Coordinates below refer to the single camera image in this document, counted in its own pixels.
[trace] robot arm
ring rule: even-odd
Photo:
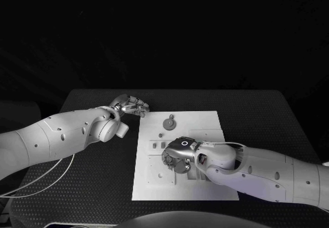
[[[148,105],[135,97],[118,96],[109,106],[48,116],[28,127],[0,134],[0,180],[22,168],[69,157],[90,143],[123,137],[123,113],[144,117]]]
[[[271,202],[302,203],[329,210],[327,166],[268,150],[180,137],[164,149],[162,163],[175,173],[185,173],[190,162],[214,184]]]

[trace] table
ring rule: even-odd
[[[281,93],[275,90],[71,90],[60,112],[108,105],[126,93],[149,104],[151,111],[217,111],[224,140],[276,151],[320,164]],[[123,115],[125,137],[90,144],[76,153],[71,167],[56,185],[40,194],[14,199],[12,228],[38,228],[51,222],[119,224],[161,211],[191,210],[222,213],[269,227],[329,226],[329,214],[318,208],[272,203],[239,193],[239,201],[131,201],[138,135],[138,117]],[[63,173],[70,157],[17,196],[43,189]],[[54,161],[28,168],[22,184],[34,180]]]

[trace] dark wall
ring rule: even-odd
[[[46,117],[73,88],[275,89],[325,159],[324,2],[37,6],[1,16],[1,99],[37,102]]]

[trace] white board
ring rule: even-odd
[[[167,131],[162,121],[170,114],[177,125]],[[213,184],[193,165],[185,174],[172,173],[162,165],[162,147],[181,136],[197,142],[224,141],[216,111],[148,112],[139,119],[131,200],[237,200],[236,191]]]

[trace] black table surface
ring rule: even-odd
[[[108,105],[119,94],[138,97],[149,110],[217,111],[224,140],[276,151],[310,163],[320,163],[281,93],[275,90],[71,90],[60,112]],[[239,201],[131,201],[138,117],[123,115],[125,137],[90,144],[76,153],[60,181],[37,195],[12,200],[12,228],[38,228],[51,222],[119,224],[155,212],[191,210],[226,214],[269,227],[329,227],[329,214],[317,207],[266,202],[237,193]],[[41,190],[61,175],[70,157],[27,188],[22,196]],[[28,168],[22,184],[34,180],[56,162]]]

